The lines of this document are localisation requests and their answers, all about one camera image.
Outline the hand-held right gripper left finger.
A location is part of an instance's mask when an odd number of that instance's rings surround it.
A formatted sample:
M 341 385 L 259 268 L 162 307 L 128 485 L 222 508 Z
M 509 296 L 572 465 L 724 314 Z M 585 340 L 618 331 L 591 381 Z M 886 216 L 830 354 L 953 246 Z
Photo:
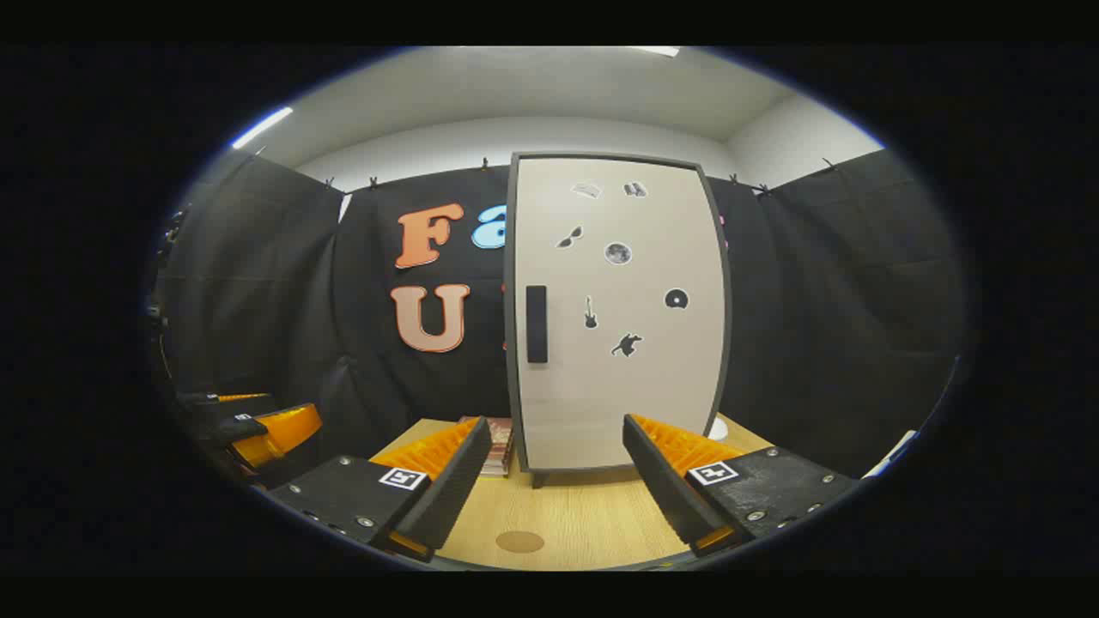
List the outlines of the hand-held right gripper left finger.
M 267 493 L 356 545 L 428 562 L 451 536 L 491 451 L 474 417 L 377 457 L 338 455 Z

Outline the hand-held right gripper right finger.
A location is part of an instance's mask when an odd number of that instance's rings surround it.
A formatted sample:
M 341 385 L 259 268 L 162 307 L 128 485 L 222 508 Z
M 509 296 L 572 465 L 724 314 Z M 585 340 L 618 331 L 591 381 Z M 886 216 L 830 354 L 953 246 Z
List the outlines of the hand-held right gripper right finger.
M 784 446 L 745 452 L 640 415 L 625 415 L 622 443 L 671 531 L 698 558 L 777 536 L 859 484 Z

